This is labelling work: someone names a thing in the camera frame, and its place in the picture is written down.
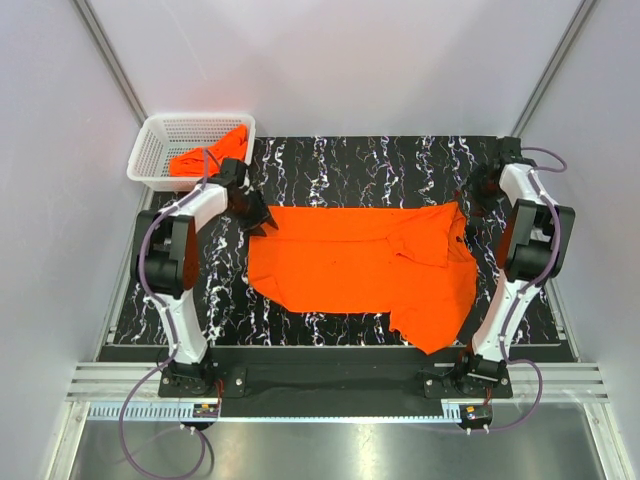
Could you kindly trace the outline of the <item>orange t shirt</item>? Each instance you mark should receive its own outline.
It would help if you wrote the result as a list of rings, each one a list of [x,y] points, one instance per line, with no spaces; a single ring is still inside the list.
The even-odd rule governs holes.
[[[275,206],[249,242],[248,279],[295,313],[387,313],[426,354],[451,345],[476,298],[457,203],[412,209]]]

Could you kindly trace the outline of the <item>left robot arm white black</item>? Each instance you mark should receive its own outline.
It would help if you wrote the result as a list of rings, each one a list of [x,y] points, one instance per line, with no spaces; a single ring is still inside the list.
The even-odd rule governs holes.
[[[187,395],[220,394],[209,344],[201,331],[194,289],[200,273],[198,233],[213,219],[231,214],[242,229],[263,236],[277,227],[263,194],[235,182],[209,180],[160,210],[136,218],[131,276],[158,312],[168,341],[167,359],[157,365],[161,383]]]

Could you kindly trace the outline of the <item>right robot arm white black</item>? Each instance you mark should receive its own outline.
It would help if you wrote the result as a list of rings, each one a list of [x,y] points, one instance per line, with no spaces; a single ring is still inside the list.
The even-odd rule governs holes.
[[[539,178],[541,170],[529,160],[500,161],[478,167],[467,181],[481,212],[505,198],[511,213],[496,253],[496,291],[452,373],[454,388],[464,396],[479,397],[507,378],[517,327],[534,297],[563,266],[576,212],[552,198]]]

